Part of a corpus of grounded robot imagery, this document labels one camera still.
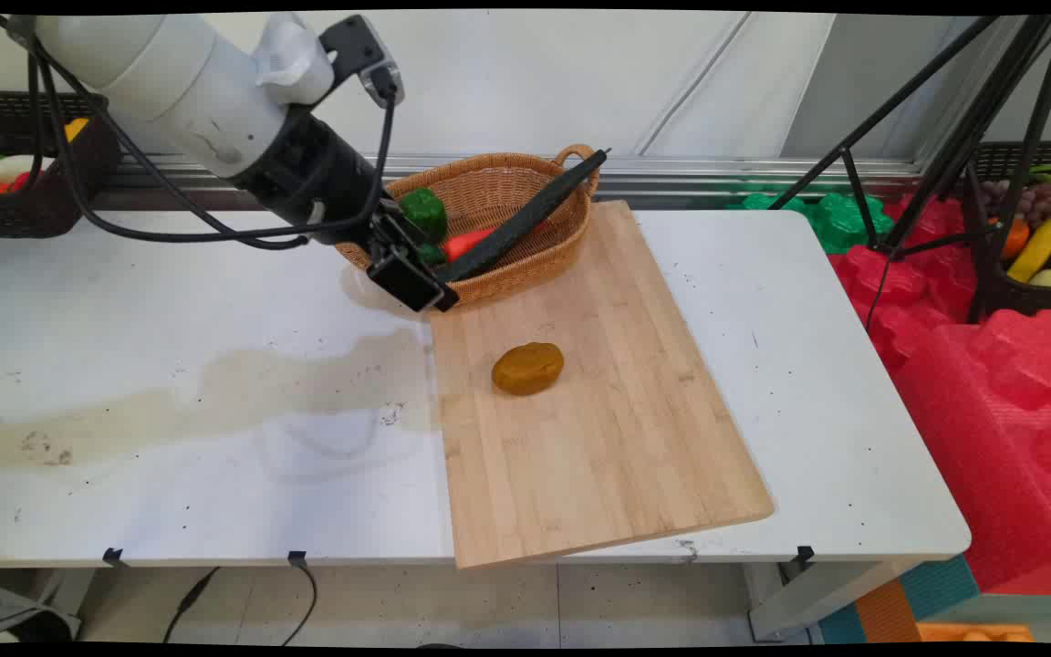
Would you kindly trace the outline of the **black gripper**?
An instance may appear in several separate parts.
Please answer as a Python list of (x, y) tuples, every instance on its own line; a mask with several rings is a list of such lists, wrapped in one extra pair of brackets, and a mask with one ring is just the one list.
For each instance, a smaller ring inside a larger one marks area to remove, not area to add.
[(310, 241), (368, 248), (366, 273), (372, 283), (409, 310), (449, 311), (458, 292), (435, 278), (417, 250), (428, 237), (383, 190), (382, 174), (390, 146), (395, 109), (387, 107), (377, 160), (362, 153), (310, 112), (289, 109), (274, 141), (257, 161), (234, 176), (236, 190), (257, 200), (267, 211), (295, 227), (329, 222), (332, 228), (281, 241), (298, 248)]

